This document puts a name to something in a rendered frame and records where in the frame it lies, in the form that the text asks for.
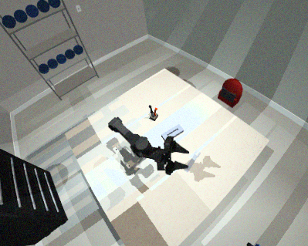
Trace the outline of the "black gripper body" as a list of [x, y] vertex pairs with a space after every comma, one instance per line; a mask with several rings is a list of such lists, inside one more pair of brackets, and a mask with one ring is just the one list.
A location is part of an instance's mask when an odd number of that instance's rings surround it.
[[[154, 160], [154, 155], [156, 153], [159, 153], [159, 152], [165, 152], [167, 153], [166, 156], [164, 156], [164, 163], [168, 163], [165, 167], [165, 173], [166, 175], [171, 175], [171, 168], [172, 168], [172, 165], [173, 165], [173, 161], [171, 160], [171, 146], [174, 142], [174, 137], [173, 136], [168, 136], [166, 138], [166, 140], [164, 141], [164, 149], [161, 149], [161, 147], [158, 147], [158, 148], [154, 148], [153, 150], [153, 153], [152, 153], [152, 159]], [[169, 159], [170, 158], [170, 159]], [[154, 160], [154, 162], [157, 163], [156, 160]]]

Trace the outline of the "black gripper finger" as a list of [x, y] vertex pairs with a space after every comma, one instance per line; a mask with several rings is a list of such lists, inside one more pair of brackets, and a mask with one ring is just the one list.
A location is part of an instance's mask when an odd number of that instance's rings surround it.
[[171, 168], [171, 174], [175, 171], [175, 170], [181, 170], [181, 169], [188, 169], [188, 165], [181, 163], [181, 162], [177, 162], [174, 161], [172, 168]]
[[174, 153], [174, 152], [189, 154], [189, 151], [186, 150], [184, 147], [182, 147], [181, 144], [178, 144], [176, 140], [173, 142], [171, 146], [171, 153]]

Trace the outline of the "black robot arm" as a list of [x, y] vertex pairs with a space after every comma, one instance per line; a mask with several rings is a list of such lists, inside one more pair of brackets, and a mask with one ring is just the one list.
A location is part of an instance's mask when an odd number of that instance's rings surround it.
[[[152, 159], [152, 153], [155, 147], [152, 147], [150, 142], [145, 136], [132, 133], [122, 124], [122, 120], [119, 117], [114, 117], [109, 123], [108, 128], [115, 133], [119, 133], [129, 144], [132, 151], [140, 158], [145, 157]], [[157, 170], [165, 170], [164, 156], [167, 153], [159, 152], [154, 155], [154, 159], [157, 161]], [[163, 156], [164, 155], [164, 156]]]

